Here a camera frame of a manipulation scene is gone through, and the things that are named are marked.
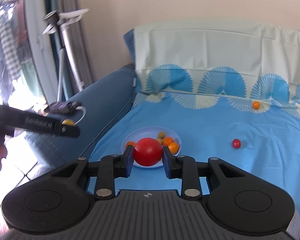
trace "light purple plate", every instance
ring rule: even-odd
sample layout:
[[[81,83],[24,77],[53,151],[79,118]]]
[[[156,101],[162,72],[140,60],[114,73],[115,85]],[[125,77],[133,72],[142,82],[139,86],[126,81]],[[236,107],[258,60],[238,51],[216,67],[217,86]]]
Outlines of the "light purple plate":
[[[122,142],[121,144],[121,153],[124,153],[125,149],[126,149],[126,144],[129,141],[133,141],[135,143],[137,143],[140,139],[142,138],[153,138],[153,139],[157,139],[158,133],[164,131],[166,133],[166,136],[170,136],[174,139],[174,141],[176,143],[179,144],[179,151],[175,154],[178,155],[181,149],[181,140],[180,137],[174,132],[171,131],[167,128],[163,128],[163,127],[159,127],[159,126],[151,126],[151,127],[145,127],[145,128],[141,128],[138,130],[135,130],[134,132],[132,132],[131,134],[129,134]],[[133,163],[134,166],[137,167],[141,167],[141,168],[145,168],[145,169],[154,169],[154,168],[159,168],[163,166],[162,160],[159,161],[157,164],[150,166],[150,167],[145,167],[145,166],[141,166],[140,164],[134,162]]]

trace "blue fabric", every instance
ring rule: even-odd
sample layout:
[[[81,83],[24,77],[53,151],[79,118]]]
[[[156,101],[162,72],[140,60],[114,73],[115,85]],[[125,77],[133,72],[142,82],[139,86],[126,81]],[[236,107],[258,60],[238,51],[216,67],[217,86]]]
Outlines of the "blue fabric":
[[[54,137],[27,132],[26,140],[40,163],[59,167],[74,160],[110,123],[86,151],[84,156],[88,157],[104,133],[130,110],[133,103],[131,98],[134,95],[134,77],[134,65],[127,65],[70,98],[70,101],[82,102],[82,106],[87,111],[85,117],[77,125],[81,130],[79,138]],[[73,116],[49,116],[61,120],[70,118],[76,122],[81,118],[82,112],[78,111]]]
[[[201,162],[216,156],[269,181],[286,190],[300,212],[300,119],[281,111],[278,106],[269,106],[268,111],[259,114],[233,106],[233,100],[248,99],[185,97],[175,93],[161,95],[160,100],[159,97],[154,100],[153,95],[137,95],[136,106],[101,138],[90,161],[98,161],[109,154],[121,154],[124,138],[139,128],[162,126],[180,136],[180,154]],[[203,100],[214,101],[215,105],[203,108]],[[240,149],[231,146],[235,138],[241,140]],[[94,182],[89,187],[91,192]],[[201,179],[201,185],[203,193],[208,194],[205,178]],[[180,190],[181,180],[168,180],[163,167],[153,170],[133,167],[131,176],[116,179],[115,186],[117,191]]]
[[[135,52],[135,49],[134,49],[134,34],[133,34],[133,29],[128,31],[124,36],[124,41],[126,42],[127,44],[127,47],[129,49],[129,53],[130,53],[130,56],[131,56],[131,59],[133,61],[133,63],[136,62],[136,52]]]

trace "green fruit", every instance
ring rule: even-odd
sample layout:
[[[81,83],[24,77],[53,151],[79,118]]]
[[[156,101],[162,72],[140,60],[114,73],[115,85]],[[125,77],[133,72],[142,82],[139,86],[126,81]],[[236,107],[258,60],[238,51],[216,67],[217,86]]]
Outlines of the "green fruit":
[[[158,134],[158,138],[161,138],[161,139],[165,138],[165,136],[166,136],[166,133],[163,131],[159,132],[159,134]]]

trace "white cable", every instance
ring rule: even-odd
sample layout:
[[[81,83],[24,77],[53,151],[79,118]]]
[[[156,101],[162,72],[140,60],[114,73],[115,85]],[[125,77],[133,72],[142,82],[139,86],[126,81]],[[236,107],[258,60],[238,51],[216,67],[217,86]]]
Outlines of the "white cable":
[[[84,118],[84,116],[86,115],[86,112],[87,112],[86,109],[83,106],[78,106],[76,108],[76,110],[82,110],[82,117],[80,118],[79,121],[75,122],[74,124],[79,123]]]

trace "metal screw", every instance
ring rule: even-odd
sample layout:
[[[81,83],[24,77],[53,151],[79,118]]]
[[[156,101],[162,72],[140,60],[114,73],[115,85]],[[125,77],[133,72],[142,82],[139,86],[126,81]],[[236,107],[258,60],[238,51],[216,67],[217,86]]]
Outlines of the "metal screw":
[[[185,195],[188,197],[197,197],[200,195],[200,191],[195,188],[189,188],[185,190]]]
[[[108,188],[101,188],[96,191],[96,194],[100,197],[108,197],[112,194],[112,191]]]

